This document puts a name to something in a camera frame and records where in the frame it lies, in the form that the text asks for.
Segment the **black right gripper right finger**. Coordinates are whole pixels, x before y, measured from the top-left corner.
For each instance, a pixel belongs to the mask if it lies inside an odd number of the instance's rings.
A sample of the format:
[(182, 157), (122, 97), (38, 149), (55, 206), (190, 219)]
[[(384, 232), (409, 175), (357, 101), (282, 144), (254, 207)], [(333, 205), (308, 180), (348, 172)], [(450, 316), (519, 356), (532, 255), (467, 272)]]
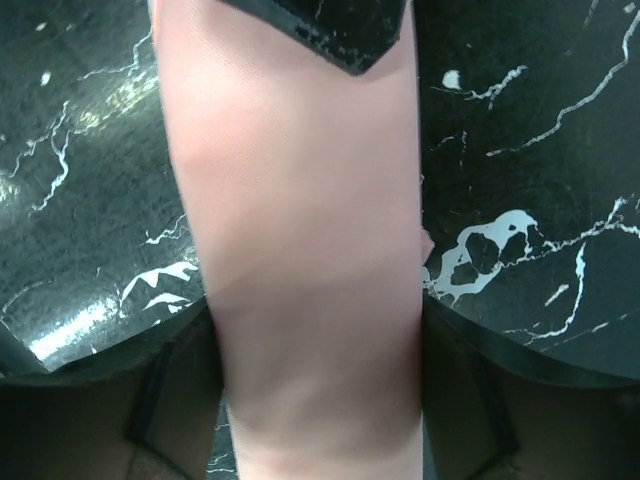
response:
[(639, 383), (535, 352), (429, 295), (422, 410), (440, 479), (636, 479)]

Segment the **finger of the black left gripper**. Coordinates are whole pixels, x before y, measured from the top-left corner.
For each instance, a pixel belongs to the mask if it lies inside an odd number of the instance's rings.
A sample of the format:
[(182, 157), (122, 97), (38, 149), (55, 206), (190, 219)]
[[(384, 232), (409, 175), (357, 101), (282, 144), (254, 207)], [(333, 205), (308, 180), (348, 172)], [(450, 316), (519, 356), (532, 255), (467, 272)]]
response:
[(350, 76), (373, 69), (400, 41), (411, 3), (225, 1), (252, 48), (278, 66), (323, 61)]

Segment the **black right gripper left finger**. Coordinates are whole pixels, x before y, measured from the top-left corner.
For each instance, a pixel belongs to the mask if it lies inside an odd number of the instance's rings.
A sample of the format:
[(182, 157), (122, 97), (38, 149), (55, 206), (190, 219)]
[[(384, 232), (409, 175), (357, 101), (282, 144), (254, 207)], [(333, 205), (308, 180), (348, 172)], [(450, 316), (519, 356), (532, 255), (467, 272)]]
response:
[(4, 479), (203, 479), (223, 389), (206, 300), (55, 371), (1, 381)]

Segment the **pink satin napkin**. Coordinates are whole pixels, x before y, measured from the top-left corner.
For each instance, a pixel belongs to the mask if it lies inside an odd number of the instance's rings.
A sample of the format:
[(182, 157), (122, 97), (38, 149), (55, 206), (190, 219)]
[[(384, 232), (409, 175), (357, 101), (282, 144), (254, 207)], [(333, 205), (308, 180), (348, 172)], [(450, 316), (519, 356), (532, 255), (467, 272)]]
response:
[(352, 77), (223, 2), (149, 9), (240, 477), (421, 478), (412, 13)]

